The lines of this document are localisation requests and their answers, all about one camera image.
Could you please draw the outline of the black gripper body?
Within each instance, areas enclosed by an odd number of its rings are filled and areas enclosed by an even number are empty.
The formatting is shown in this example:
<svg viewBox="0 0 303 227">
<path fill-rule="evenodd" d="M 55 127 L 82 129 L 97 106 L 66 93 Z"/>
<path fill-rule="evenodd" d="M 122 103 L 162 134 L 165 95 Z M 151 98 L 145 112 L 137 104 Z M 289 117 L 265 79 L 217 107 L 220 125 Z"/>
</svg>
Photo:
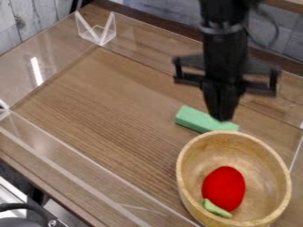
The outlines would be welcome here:
<svg viewBox="0 0 303 227">
<path fill-rule="evenodd" d="M 206 79 L 213 79 L 217 84 L 234 85 L 241 94 L 276 96 L 281 71 L 249 54 L 246 26 L 201 26 L 201 31 L 205 52 L 173 59 L 174 82 L 202 86 Z"/>
</svg>

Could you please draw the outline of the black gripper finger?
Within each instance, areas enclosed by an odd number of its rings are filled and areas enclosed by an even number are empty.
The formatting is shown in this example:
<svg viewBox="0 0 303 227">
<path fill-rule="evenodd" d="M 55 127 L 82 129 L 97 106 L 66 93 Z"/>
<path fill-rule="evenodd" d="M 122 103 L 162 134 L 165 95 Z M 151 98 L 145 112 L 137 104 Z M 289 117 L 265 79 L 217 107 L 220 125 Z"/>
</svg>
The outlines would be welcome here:
<svg viewBox="0 0 303 227">
<path fill-rule="evenodd" d="M 204 92 L 205 102 L 209 108 L 210 115 L 217 120 L 222 120 L 224 116 L 221 113 L 221 87 L 212 82 L 206 82 L 204 84 Z"/>
<path fill-rule="evenodd" d="M 242 94 L 242 88 L 234 84 L 229 84 L 222 88 L 222 121 L 234 119 Z"/>
</svg>

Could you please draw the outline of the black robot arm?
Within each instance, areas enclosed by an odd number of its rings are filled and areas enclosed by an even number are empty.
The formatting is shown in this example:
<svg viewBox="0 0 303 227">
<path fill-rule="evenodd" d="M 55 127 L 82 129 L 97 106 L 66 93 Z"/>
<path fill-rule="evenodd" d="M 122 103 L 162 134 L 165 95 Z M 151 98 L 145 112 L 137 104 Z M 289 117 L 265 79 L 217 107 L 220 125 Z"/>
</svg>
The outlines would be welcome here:
<svg viewBox="0 0 303 227">
<path fill-rule="evenodd" d="M 258 5 L 262 0 L 200 0 L 205 38 L 204 52 L 173 59 L 174 81 L 198 86 L 205 94 L 210 115 L 230 121 L 240 99 L 248 93 L 274 96 L 281 70 L 249 54 L 254 41 L 249 32 L 249 13 L 269 16 Z"/>
</svg>

